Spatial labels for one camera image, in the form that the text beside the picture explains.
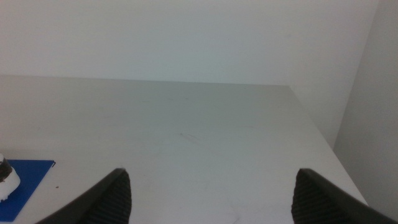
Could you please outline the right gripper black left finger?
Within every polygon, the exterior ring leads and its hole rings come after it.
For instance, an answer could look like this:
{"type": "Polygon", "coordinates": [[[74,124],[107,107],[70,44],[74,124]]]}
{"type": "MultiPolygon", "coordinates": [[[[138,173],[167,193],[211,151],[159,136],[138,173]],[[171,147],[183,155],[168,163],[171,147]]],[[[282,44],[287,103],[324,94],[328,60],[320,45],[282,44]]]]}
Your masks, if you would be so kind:
{"type": "Polygon", "coordinates": [[[132,196],[129,174],[118,168],[39,224],[129,223],[132,196]]]}

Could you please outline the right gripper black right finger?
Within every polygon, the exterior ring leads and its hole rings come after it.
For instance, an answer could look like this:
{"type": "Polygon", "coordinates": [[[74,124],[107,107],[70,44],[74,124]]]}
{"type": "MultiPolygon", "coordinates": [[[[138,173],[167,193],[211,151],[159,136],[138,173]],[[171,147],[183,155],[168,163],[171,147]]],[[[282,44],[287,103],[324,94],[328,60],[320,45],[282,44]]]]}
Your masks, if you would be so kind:
{"type": "Polygon", "coordinates": [[[311,169],[299,169],[291,214],[295,224],[397,224],[311,169]]]}

